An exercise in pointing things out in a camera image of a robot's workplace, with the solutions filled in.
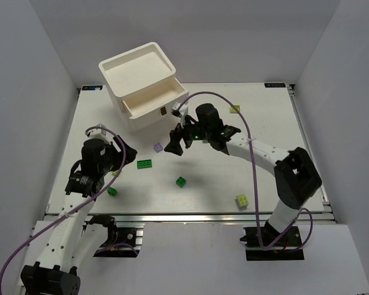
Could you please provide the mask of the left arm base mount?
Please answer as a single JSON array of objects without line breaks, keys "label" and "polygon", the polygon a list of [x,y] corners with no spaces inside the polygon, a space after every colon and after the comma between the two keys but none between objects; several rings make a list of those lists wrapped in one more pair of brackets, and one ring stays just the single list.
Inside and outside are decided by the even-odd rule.
[{"label": "left arm base mount", "polygon": [[113,216],[99,214],[85,222],[100,225],[105,229],[107,239],[96,250],[94,257],[100,258],[136,258],[140,252],[137,243],[136,227],[118,227]]}]

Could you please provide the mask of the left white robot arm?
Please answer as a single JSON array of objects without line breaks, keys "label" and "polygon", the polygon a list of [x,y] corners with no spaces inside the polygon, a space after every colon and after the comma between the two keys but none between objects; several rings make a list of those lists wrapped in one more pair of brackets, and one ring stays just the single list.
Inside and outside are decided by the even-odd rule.
[{"label": "left white robot arm", "polygon": [[79,269],[104,243],[115,241],[115,219],[98,215],[85,219],[102,193],[105,176],[132,163],[137,151],[115,137],[89,133],[81,159],[71,168],[62,211],[53,222],[51,236],[36,262],[24,265],[20,278],[27,294],[78,294]]}]

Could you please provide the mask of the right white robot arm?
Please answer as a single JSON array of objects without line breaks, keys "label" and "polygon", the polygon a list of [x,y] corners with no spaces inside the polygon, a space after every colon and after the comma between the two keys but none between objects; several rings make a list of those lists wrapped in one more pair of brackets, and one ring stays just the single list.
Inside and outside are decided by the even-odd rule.
[{"label": "right white robot arm", "polygon": [[289,151],[251,139],[239,128],[224,124],[210,103],[196,108],[197,119],[188,115],[188,107],[180,103],[174,105],[172,114],[180,118],[180,123],[170,131],[165,152],[182,155],[193,141],[206,140],[214,150],[249,161],[273,175],[279,201],[263,226],[270,235],[284,232],[322,184],[305,149]]}]

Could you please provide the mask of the lime lego brick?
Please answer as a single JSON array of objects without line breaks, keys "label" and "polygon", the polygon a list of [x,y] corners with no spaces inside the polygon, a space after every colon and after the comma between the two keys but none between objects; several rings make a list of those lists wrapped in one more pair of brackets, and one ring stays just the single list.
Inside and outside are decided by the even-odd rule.
[{"label": "lime lego brick", "polygon": [[239,105],[234,105],[234,106],[231,106],[229,108],[229,112],[232,113],[232,114],[235,114],[237,113],[238,111],[240,111],[240,106]]},{"label": "lime lego brick", "polygon": [[236,203],[240,210],[245,209],[249,205],[249,201],[245,194],[239,194],[236,196]]}]

